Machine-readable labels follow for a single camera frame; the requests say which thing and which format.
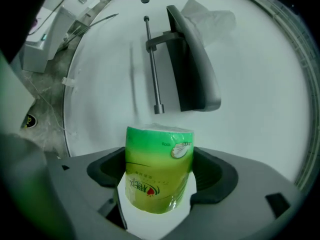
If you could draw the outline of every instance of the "plastic wrapped tissue roll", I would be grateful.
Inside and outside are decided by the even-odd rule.
[[[179,205],[192,169],[194,133],[151,124],[128,127],[125,194],[138,209],[163,214]]]

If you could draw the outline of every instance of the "metal pole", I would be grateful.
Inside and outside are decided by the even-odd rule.
[[[151,33],[150,33],[150,28],[149,28],[149,17],[145,16],[144,21],[145,21],[145,26],[146,26],[146,34],[147,34],[148,40],[150,40]],[[161,104],[161,100],[160,100],[160,92],[159,92],[158,77],[157,77],[157,70],[156,70],[156,61],[155,61],[155,55],[154,55],[153,48],[151,47],[148,52],[150,54],[153,88],[154,88],[154,96],[155,96],[154,113],[156,115],[163,114],[165,112],[165,107],[164,107],[164,105]]]

